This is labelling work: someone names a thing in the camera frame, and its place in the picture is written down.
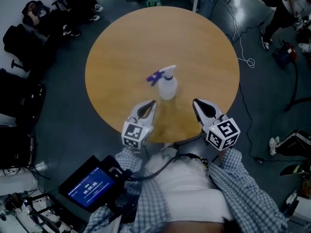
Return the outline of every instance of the blue checkered shirt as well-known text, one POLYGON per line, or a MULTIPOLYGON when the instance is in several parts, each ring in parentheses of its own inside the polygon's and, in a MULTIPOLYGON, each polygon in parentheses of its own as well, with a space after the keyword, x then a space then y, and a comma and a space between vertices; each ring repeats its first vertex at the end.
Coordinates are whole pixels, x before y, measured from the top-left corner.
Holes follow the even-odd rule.
MULTIPOLYGON (((142 160, 129 150, 116 155, 123 169, 130 169, 141 175, 150 175, 141 168, 142 160)), ((244 233, 286 232, 287 223, 272 198, 260 190, 255 180, 249 176, 242 162, 242 154, 229 149, 219 165, 208 164, 208 174, 223 192, 234 218, 244 233)), ((169 210, 165 198, 155 179, 138 182, 126 182, 128 194, 139 195, 136 219, 132 223, 120 224, 120 233, 157 233, 168 222, 169 210)), ((124 204, 121 199, 117 205, 124 204)), ((90 216, 84 233, 94 233, 109 224, 112 216, 107 206, 102 206, 90 216)))

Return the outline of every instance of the tabletop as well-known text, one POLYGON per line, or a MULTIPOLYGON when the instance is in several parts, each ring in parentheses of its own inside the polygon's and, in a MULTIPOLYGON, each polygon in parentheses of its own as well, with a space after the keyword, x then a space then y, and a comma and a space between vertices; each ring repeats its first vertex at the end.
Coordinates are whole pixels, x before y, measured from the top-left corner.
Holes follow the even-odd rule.
POLYGON ((206 99, 226 113, 238 91, 237 56, 224 33, 205 17, 176 7, 150 7, 110 24, 86 63, 86 90, 97 113, 122 132, 133 107, 156 100, 150 142, 176 142, 201 132, 192 101, 206 99), (162 100, 146 78, 177 65, 176 96, 162 100))

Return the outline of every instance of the spray bottle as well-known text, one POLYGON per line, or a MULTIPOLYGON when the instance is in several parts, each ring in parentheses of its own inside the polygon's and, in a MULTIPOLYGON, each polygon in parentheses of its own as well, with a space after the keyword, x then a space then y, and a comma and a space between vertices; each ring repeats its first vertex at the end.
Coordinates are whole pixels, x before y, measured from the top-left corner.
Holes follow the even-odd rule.
POLYGON ((178 85, 177 79, 173 76, 175 68, 176 65, 162 68, 147 78, 148 82, 152 81, 151 86, 154 86, 159 81, 159 93, 164 100, 171 100, 175 97, 178 85))

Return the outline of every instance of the floor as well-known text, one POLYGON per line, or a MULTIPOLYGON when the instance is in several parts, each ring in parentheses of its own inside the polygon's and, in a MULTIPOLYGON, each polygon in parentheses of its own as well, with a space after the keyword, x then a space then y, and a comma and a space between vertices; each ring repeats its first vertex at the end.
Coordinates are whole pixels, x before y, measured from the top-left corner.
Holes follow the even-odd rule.
MULTIPOLYGON (((192 9, 190 0, 161 0, 163 5, 192 9)), ((57 53, 57 61, 46 72, 43 83, 47 87, 46 99, 40 118, 35 126, 38 142, 36 163, 40 172, 51 178, 51 181, 39 177, 39 183, 81 219, 88 221, 89 213, 75 206, 58 194, 58 186, 71 175, 91 155, 103 159, 108 154, 121 151, 121 136, 107 125, 92 107, 85 87, 85 65, 92 44, 99 34, 119 17, 145 7, 145 1, 137 0, 98 0, 104 10, 101 20, 84 24, 80 27, 83 34, 65 42, 57 53)), ((258 25, 271 13, 271 9, 258 0, 232 0, 239 33, 248 26, 258 25)), ((210 20, 224 33, 233 37, 232 17, 223 3, 214 8, 210 20)), ((311 124, 311 103, 294 106, 285 112, 294 90, 294 67, 289 65, 282 70, 273 59, 272 50, 266 52, 260 41, 260 30, 248 30, 242 36, 243 55, 253 58, 255 68, 251 69, 246 62, 240 64, 240 84, 245 97, 253 125, 249 131, 252 140, 252 156, 268 160, 288 160, 292 157, 271 157, 268 140, 272 136, 286 137, 292 130, 311 124)), ((311 72, 294 40, 292 28, 280 30, 273 36, 272 49, 277 47, 277 40, 284 39, 296 46, 299 67, 297 98, 310 96, 311 72)), ((242 49, 239 42, 234 44, 237 56, 241 58, 242 49)), ((299 176, 280 177, 281 170, 293 163, 268 162, 259 164, 250 156, 250 142, 246 131, 250 118, 246 113, 242 95, 238 91, 228 115, 234 117, 241 130, 235 148, 242 152, 242 162, 259 187, 265 190, 281 206, 286 197, 300 185, 299 176)), ((157 151, 161 144, 147 145, 148 152, 157 151)), ((217 151, 205 147, 202 140, 193 141, 180 147, 181 152, 191 151, 212 159, 217 151)))

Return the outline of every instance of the spray nozzle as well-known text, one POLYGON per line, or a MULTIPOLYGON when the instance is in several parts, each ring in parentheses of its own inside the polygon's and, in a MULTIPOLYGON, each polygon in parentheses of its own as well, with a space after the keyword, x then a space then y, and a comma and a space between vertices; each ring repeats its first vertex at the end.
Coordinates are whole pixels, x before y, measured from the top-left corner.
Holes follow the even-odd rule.
POLYGON ((151 82, 151 86, 154 86, 159 79, 165 78, 166 80, 171 80, 173 78, 173 70, 176 68, 176 65, 165 67, 156 71, 153 75, 147 78, 147 82, 151 82))

